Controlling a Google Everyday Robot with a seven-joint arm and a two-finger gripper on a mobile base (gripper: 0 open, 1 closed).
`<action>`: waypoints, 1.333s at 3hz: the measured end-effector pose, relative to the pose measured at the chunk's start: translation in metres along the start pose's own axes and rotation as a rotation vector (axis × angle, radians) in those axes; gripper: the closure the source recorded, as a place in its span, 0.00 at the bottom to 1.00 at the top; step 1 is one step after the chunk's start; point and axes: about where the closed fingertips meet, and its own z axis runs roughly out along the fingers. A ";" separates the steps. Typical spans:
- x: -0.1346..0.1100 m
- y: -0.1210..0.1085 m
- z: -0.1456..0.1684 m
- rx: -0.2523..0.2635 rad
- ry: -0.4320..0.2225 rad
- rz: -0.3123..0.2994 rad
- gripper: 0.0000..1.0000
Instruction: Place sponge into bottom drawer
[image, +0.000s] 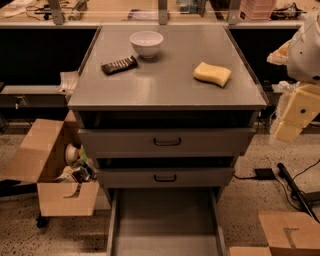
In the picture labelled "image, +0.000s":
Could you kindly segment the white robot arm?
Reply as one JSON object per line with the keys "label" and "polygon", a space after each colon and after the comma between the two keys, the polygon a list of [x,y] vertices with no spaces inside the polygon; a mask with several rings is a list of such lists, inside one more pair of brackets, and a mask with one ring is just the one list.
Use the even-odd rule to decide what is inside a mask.
{"label": "white robot arm", "polygon": [[294,36],[267,57],[285,65],[298,87],[279,98],[269,143],[284,147],[320,113],[320,13],[310,14]]}

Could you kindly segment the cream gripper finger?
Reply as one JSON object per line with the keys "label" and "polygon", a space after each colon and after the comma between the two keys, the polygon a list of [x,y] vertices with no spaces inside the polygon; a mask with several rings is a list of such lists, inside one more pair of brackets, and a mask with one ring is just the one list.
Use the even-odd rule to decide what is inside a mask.
{"label": "cream gripper finger", "polygon": [[269,143],[292,143],[319,113],[319,85],[303,84],[292,92],[285,92],[278,102]]}
{"label": "cream gripper finger", "polygon": [[290,40],[281,45],[277,50],[270,53],[267,57],[267,62],[274,65],[286,65],[288,63],[288,51]]}

